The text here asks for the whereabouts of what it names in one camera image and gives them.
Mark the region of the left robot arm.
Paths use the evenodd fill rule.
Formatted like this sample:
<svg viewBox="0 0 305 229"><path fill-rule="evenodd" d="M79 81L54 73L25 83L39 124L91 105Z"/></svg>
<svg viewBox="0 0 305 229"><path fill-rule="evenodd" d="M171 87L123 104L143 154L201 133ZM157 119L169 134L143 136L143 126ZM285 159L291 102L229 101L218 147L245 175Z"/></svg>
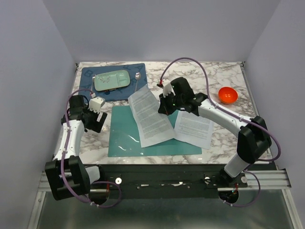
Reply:
<svg viewBox="0 0 305 229"><path fill-rule="evenodd" d="M105 104L101 97L87 99L84 95L72 95L68 109L61 119L62 138L53 160L45 164L45 173L55 200L74 195L89 194L91 185L102 188L106 177L98 166L85 167L79 154L83 134L92 130L100 133L107 117L100 109Z"/></svg>

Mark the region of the printed paper sheet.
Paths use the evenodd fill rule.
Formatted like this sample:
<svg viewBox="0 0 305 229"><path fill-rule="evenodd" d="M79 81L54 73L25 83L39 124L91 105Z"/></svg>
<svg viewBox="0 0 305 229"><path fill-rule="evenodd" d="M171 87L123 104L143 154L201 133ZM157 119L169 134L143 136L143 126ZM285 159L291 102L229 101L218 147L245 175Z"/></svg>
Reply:
<svg viewBox="0 0 305 229"><path fill-rule="evenodd" d="M148 86L144 86L128 98L132 115L138 127L141 147L153 146L175 137L169 118L159 114L159 103Z"/></svg>
<svg viewBox="0 0 305 229"><path fill-rule="evenodd" d="M209 150L214 122L186 111L179 111L175 125L175 139Z"/></svg>

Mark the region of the teal file folder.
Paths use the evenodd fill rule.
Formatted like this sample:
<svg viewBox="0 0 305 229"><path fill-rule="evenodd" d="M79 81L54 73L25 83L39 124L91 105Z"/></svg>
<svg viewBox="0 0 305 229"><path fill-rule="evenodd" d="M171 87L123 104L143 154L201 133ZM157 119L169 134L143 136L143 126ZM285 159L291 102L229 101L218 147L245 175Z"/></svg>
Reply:
<svg viewBox="0 0 305 229"><path fill-rule="evenodd" d="M112 108L109 157L199 155L202 149L174 139L171 131L140 137L130 106Z"/></svg>

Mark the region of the printed paper sheet bottom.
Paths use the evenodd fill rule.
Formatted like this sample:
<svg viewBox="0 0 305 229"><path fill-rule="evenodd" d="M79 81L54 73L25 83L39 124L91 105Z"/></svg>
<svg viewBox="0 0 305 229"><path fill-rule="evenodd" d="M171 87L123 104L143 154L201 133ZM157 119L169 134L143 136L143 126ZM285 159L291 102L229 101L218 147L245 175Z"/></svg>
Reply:
<svg viewBox="0 0 305 229"><path fill-rule="evenodd" d="M214 122L186 111L179 111L175 125L175 139L209 150Z"/></svg>

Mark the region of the printed paper sheet top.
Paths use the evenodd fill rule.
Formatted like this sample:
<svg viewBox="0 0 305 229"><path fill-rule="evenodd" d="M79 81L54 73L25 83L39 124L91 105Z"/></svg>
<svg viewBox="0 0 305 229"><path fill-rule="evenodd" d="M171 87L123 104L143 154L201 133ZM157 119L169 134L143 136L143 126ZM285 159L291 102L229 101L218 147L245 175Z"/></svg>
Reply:
<svg viewBox="0 0 305 229"><path fill-rule="evenodd" d="M153 146L175 137L169 118L159 114L159 103L148 86L144 86L128 98L132 115L138 127L141 147Z"/></svg>

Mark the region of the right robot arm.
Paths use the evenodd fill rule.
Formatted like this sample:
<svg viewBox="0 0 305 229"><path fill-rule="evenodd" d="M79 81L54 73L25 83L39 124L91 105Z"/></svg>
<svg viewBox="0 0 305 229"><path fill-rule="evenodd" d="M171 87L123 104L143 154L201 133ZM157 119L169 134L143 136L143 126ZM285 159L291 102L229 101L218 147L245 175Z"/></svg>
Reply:
<svg viewBox="0 0 305 229"><path fill-rule="evenodd" d="M230 187L234 184L236 177L258 161L271 146L272 141L263 118L242 116L217 104L206 94L194 93L183 77L166 85L159 83L158 87L163 90L159 95L160 114L171 115L177 110L186 111L217 123L237 137L235 156L219 172L218 180L223 186Z"/></svg>

